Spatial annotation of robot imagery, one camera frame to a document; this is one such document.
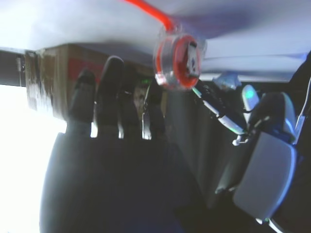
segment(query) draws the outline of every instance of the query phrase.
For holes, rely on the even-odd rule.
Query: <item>white cable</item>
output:
[[[301,109],[301,113],[299,114],[299,116],[302,116],[303,112],[305,111],[305,108],[306,108],[306,105],[307,105],[307,102],[308,102],[308,97],[309,97],[309,91],[310,91],[310,83],[311,83],[311,77],[309,79],[309,84],[308,84],[308,89],[307,89],[307,95],[306,95],[306,100],[305,100],[305,103]]]

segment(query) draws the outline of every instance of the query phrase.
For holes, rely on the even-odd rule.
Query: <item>orange cord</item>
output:
[[[173,29],[173,23],[170,20],[170,18],[160,10],[146,3],[144,0],[125,0],[125,1],[137,6],[147,14],[153,16],[154,18],[162,22],[166,31],[170,31]]]

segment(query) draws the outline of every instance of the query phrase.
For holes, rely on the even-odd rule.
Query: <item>brown box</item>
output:
[[[39,112],[66,120],[79,73],[88,68],[95,74],[98,82],[107,58],[106,54],[77,45],[62,45],[27,52],[25,70],[29,106]],[[133,65],[140,74],[153,76],[152,68]]]

